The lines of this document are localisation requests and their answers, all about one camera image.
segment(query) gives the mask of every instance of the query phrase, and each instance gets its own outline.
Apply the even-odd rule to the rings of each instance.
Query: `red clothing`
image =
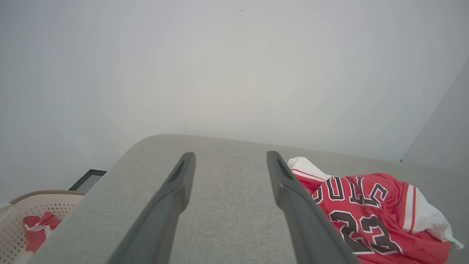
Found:
[[[46,212],[42,217],[39,216],[26,216],[23,218],[24,236],[28,245],[26,251],[36,253],[45,239],[55,228],[60,224],[60,221],[55,218],[51,212]]]
[[[315,166],[312,173],[290,167],[361,263],[438,264],[448,259],[451,242],[426,230],[429,223],[447,224],[446,219],[416,187],[385,173],[339,178]]]

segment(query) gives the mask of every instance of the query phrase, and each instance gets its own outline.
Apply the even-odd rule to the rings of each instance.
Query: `number 23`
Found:
[[[360,219],[360,225],[365,233],[373,233],[373,228],[377,228],[381,231],[381,235],[373,236],[374,243],[370,243],[370,247],[365,245],[363,238],[352,238],[354,233],[358,233],[358,222],[350,212],[334,210],[329,214],[329,218],[332,222],[345,223],[345,225],[340,228],[342,238],[356,255],[374,254],[371,248],[382,255],[397,252],[402,253],[401,247],[391,240],[386,227],[375,215],[372,215],[371,217],[362,217]]]

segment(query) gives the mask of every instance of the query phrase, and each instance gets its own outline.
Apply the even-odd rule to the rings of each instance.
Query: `white stripe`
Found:
[[[402,229],[410,231],[412,226],[412,211],[414,209],[414,187],[409,184],[406,196],[406,212],[404,215],[404,225]]]
[[[305,174],[305,173],[302,173],[302,172],[299,172],[299,171],[292,171],[292,173],[297,175],[297,176],[305,177],[305,178],[308,178],[308,179],[313,179],[313,180],[317,180],[317,181],[321,181],[321,182],[325,181],[323,179],[320,179],[319,177],[313,177],[311,175],[308,175],[308,174]]]
[[[40,225],[39,223],[35,224],[33,227],[29,227],[27,224],[24,224],[24,228],[30,232],[39,232],[44,230],[46,238],[52,233],[51,227],[49,225]]]
[[[321,180],[316,179],[314,177],[311,178],[310,175],[314,175],[314,176],[322,179],[322,181],[326,181],[331,177],[331,175],[327,175],[324,172],[322,172],[322,170],[320,170],[318,167],[316,167],[314,164],[312,164],[305,157],[296,157],[296,158],[290,159],[288,161],[288,167],[291,170],[294,169],[294,170],[303,171],[304,173],[302,173],[302,174],[298,173],[298,175],[303,176],[305,178],[309,178],[309,179],[315,179],[315,180],[321,181]]]

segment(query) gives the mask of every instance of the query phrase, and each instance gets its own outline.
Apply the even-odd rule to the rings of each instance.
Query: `jersey lettering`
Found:
[[[360,225],[365,233],[373,233],[375,228],[380,230],[379,234],[372,236],[373,243],[370,242],[369,247],[365,245],[363,237],[357,237],[357,235],[355,235],[355,238],[352,237],[354,234],[358,234],[358,223],[350,212],[334,210],[329,214],[329,219],[332,222],[344,223],[340,228],[340,233],[344,242],[355,255],[374,254],[372,248],[382,255],[402,253],[401,247],[391,240],[388,230],[375,215],[360,219]]]
[[[356,182],[357,182],[357,185],[360,186],[362,184],[362,180],[363,178],[362,177],[356,177]],[[358,194],[355,192],[355,186],[353,184],[353,182],[348,181],[348,184],[350,185],[350,193],[351,193],[351,196],[349,198],[349,202],[350,203],[356,203],[356,204],[360,204],[360,205],[365,205],[365,203],[363,202],[363,195],[362,195],[362,188],[358,188]]]
[[[334,187],[332,183],[333,178],[335,179],[335,183],[337,185],[337,195],[335,195],[334,193]],[[344,190],[342,188],[342,182],[339,177],[336,177],[336,176],[330,177],[326,181],[326,184],[327,184],[327,189],[329,191],[329,199],[331,199],[331,201],[336,201],[336,200],[343,201],[344,200]]]
[[[313,200],[317,203],[320,204],[323,200],[323,195],[322,195],[322,186],[319,186],[319,188],[313,193]]]
[[[389,232],[387,231],[384,224],[376,217],[375,215],[371,215],[371,217],[362,217],[360,219],[360,223],[362,224],[363,232],[365,233],[373,233],[373,229],[377,228],[380,230],[380,234],[373,235],[373,244],[370,242],[370,246],[374,248],[378,253],[382,255],[389,255],[392,253],[402,253],[401,247],[391,240],[389,236]]]
[[[369,205],[373,207],[381,207],[381,202],[377,198],[378,192],[381,192],[381,195],[378,196],[382,201],[386,198],[387,195],[387,190],[384,188],[382,185],[379,183],[376,183],[370,193],[370,198],[364,197],[364,192],[363,192],[363,177],[356,177],[356,184],[358,186],[358,193],[355,192],[355,185],[346,179],[348,181],[348,184],[350,185],[350,197],[349,197],[349,202],[350,203],[355,203],[355,204],[360,204],[362,206]]]
[[[358,234],[358,225],[351,213],[334,210],[329,214],[329,218],[332,222],[345,223],[340,228],[340,233],[342,233],[344,242],[352,249],[354,254],[374,254],[373,250],[365,245],[362,237],[352,238],[353,234]]]
[[[382,187],[379,183],[376,183],[370,194],[371,199],[364,199],[365,204],[378,208],[381,207],[381,202],[376,198],[378,192],[381,192],[380,198],[382,201],[384,201],[384,199],[386,198],[387,190],[386,188]]]

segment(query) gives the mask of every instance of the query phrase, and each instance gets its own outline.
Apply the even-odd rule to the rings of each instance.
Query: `gray fabric cushion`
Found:
[[[266,151],[287,161],[305,156],[337,176],[386,172],[422,191],[469,244],[469,179],[434,168],[234,140],[151,136],[135,144],[50,235],[30,264],[105,263],[181,155],[197,157],[193,189],[181,214],[171,263],[294,263],[287,223],[275,205]],[[466,263],[467,250],[448,263]]]

